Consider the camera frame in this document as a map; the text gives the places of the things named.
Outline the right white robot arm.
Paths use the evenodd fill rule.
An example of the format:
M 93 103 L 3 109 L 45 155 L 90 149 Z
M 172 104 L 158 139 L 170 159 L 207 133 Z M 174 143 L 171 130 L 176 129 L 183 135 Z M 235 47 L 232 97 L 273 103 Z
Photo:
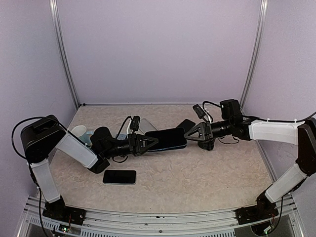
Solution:
M 185 133 L 185 138 L 208 144 L 216 138 L 231 135 L 244 141 L 256 141 L 277 175 L 277 180 L 264 192 L 266 200 L 253 207 L 252 214 L 263 219 L 285 194 L 297 189 L 316 172 L 316 119 L 276 122 L 247 119 L 201 122 Z

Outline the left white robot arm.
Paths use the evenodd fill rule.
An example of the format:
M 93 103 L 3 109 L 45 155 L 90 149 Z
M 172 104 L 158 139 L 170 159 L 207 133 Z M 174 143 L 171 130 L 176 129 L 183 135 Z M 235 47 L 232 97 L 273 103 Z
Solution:
M 69 208 L 59 201 L 62 196 L 51 173 L 51 162 L 57 153 L 65 154 L 90 172 L 99 174 L 110 165 L 110 158 L 140 156 L 158 143 L 157 138 L 135 132 L 119 140 L 112 136 L 107 127 L 102 126 L 93 132 L 91 146 L 88 146 L 54 115 L 33 119 L 34 123 L 21 130 L 23 157 L 45 201 L 50 203 L 50 212 L 60 220 L 69 215 Z

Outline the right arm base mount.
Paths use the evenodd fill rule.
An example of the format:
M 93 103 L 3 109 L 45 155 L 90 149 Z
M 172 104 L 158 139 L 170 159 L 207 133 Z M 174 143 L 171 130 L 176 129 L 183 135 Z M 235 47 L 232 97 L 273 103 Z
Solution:
M 239 225 L 257 222 L 279 215 L 276 203 L 270 202 L 265 196 L 265 193 L 261 193 L 257 197 L 255 205 L 238 208 L 235 210 L 235 213 Z

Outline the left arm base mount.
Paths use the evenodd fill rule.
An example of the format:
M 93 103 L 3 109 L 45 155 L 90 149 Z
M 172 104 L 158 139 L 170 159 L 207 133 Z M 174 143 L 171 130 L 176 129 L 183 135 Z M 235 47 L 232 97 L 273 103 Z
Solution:
M 66 205 L 46 203 L 42 214 L 44 217 L 48 217 L 53 220 L 82 226 L 86 210 Z

